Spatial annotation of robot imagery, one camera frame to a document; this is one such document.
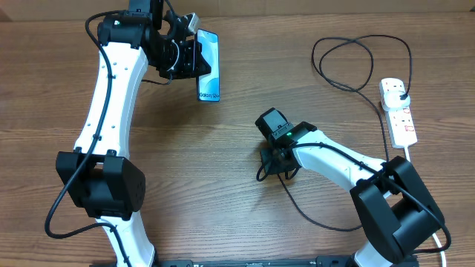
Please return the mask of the Samsung Galaxy smartphone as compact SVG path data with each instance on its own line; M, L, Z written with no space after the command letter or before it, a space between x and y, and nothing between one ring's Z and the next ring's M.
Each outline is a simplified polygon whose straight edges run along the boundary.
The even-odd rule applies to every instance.
M220 101L219 38L216 33L199 29L196 40L201 44L200 74L197 77L197 99Z

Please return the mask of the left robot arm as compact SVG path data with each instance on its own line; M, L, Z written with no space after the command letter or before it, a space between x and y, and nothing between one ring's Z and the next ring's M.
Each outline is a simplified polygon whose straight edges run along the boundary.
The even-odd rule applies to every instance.
M219 99L218 38L197 14L180 16L169 1L131 1L125 10L94 15L90 38L99 69L88 117L71 152L59 152L62 196L104 229L117 266L157 266L140 210L145 175L130 160L131 120L145 73L154 67L162 85L195 79L201 101Z

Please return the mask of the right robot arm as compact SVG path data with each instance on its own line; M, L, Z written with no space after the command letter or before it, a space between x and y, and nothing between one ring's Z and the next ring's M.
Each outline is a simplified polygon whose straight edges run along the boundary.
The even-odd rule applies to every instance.
M451 245L421 249L445 218L410 161L389 162L339 145L316 126L290 123L271 108L255 122L269 147L261 151L256 179L292 179L298 170L323 175L350 193L367 242L351 255L318 256L317 266L418 266L418 254L443 252Z

